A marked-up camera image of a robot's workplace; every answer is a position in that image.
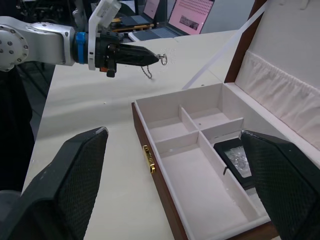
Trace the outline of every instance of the open box lid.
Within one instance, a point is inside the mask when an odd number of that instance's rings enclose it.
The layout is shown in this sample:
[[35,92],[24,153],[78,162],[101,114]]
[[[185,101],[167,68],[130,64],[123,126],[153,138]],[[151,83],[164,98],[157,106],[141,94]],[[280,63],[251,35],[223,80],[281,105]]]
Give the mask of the open box lid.
[[[256,0],[250,15],[265,2]],[[255,182],[265,181],[256,186],[258,195],[283,240],[320,239],[320,229],[301,228],[302,224],[320,223],[319,192],[310,186],[319,185],[320,181],[303,182],[302,177],[312,173],[318,178],[320,174],[320,1],[311,0],[303,10],[301,4],[302,0],[269,0],[263,16],[243,33],[225,79],[225,83],[235,83],[319,152],[311,161],[306,156],[300,159],[310,164],[309,172],[303,165],[294,166],[287,158],[282,159],[282,169],[290,171],[292,179],[302,180],[295,182],[301,188],[294,195],[271,195],[285,192],[294,183],[288,181],[287,174],[278,174],[273,184],[266,182],[264,174],[276,174],[276,165],[260,162],[253,166],[260,168],[253,170],[257,173]],[[294,210],[305,212],[295,214]],[[318,217],[308,218],[309,211],[315,211]],[[314,235],[306,237],[304,231]]]

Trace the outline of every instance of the table surface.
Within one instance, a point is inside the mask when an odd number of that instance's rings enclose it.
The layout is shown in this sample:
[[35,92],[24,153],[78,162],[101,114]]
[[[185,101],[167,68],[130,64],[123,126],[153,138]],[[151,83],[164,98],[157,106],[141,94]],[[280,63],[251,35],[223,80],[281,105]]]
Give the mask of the table surface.
[[[212,57],[235,31],[155,39],[132,43],[156,54],[166,53],[168,64],[150,66],[153,80],[140,67],[118,65],[115,78],[90,71],[87,65],[57,65],[44,107],[24,188],[62,144],[81,132],[106,126],[100,188],[85,239],[173,240],[158,192],[145,163],[133,123],[136,99],[175,92]],[[236,44],[192,87],[224,80]]]

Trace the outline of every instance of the metal chain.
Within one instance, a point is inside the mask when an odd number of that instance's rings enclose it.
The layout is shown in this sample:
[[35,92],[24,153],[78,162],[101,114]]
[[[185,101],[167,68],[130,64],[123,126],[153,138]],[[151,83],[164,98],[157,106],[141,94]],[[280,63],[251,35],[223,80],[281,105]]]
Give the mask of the metal chain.
[[[168,58],[167,58],[167,55],[166,55],[166,54],[162,54],[162,55],[161,55],[161,54],[158,54],[158,55],[157,55],[157,58],[160,59],[161,64],[162,64],[163,66],[168,64]],[[152,79],[152,73],[150,72],[148,65],[146,66],[146,70],[148,71],[148,73],[146,73],[146,71],[144,70],[144,68],[143,68],[142,66],[141,66],[141,69],[142,69],[144,75],[146,75],[146,77],[147,77],[148,79]]]

